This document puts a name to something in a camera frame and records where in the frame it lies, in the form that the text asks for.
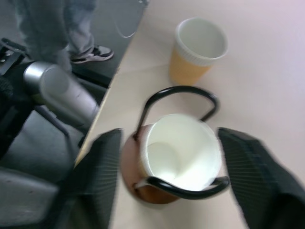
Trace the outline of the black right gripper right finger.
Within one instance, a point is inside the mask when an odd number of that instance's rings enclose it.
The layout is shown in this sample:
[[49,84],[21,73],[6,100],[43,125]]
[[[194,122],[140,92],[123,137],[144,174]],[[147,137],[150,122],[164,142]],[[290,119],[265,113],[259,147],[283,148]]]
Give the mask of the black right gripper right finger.
[[305,187],[255,137],[219,128],[235,199],[249,229],[305,229]]

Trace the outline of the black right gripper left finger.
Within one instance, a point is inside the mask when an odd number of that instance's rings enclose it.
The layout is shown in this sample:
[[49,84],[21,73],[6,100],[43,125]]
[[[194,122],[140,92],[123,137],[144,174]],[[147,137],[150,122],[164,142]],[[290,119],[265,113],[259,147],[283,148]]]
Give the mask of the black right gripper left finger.
[[54,229],[63,229],[74,202],[80,200],[91,229],[108,229],[117,186],[122,129],[99,135],[90,150],[61,183]]

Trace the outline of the paper cup with white inside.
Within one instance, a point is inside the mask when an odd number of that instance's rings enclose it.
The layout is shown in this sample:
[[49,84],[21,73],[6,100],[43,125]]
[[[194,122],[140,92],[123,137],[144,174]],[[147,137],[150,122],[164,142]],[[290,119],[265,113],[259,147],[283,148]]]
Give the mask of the paper cup with white inside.
[[142,173],[183,190],[207,188],[221,165],[220,144],[213,130],[192,116],[163,116],[140,138]]

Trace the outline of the orange paper cup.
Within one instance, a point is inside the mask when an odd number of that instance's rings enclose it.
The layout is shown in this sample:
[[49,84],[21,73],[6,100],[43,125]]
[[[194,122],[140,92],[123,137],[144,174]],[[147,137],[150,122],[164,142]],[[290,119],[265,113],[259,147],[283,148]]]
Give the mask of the orange paper cup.
[[194,85],[228,50],[223,30],[199,17],[180,22],[175,29],[168,74],[179,85]]

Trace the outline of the grey robot body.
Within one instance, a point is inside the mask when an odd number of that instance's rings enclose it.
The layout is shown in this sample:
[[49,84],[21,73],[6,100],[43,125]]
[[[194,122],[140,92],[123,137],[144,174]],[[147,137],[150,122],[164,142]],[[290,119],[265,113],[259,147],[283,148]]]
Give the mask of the grey robot body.
[[0,167],[0,229],[41,223],[58,193],[56,184]]

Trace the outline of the black and white sneaker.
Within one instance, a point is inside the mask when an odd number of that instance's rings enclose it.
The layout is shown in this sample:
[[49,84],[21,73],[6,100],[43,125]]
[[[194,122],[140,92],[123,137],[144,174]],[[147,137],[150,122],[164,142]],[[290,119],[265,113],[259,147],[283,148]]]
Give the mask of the black and white sneaker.
[[103,62],[111,59],[114,56],[112,49],[104,46],[95,46],[91,53],[87,56],[71,59],[71,63],[81,64],[86,62]]

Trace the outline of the person in grey trousers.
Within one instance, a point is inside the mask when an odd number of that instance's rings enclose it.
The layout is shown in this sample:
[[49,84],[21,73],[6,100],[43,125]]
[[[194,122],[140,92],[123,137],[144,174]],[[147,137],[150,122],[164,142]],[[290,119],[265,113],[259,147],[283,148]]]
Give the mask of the person in grey trousers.
[[32,59],[71,71],[71,59],[92,52],[91,21],[97,0],[12,0],[12,4]]

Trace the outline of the black metal frame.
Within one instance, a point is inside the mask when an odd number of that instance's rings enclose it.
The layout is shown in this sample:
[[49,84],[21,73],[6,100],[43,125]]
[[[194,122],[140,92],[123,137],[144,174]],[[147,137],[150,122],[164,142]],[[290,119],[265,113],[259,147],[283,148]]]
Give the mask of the black metal frame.
[[34,110],[28,94],[24,72],[31,64],[25,47],[7,38],[0,40],[0,159],[20,133]]

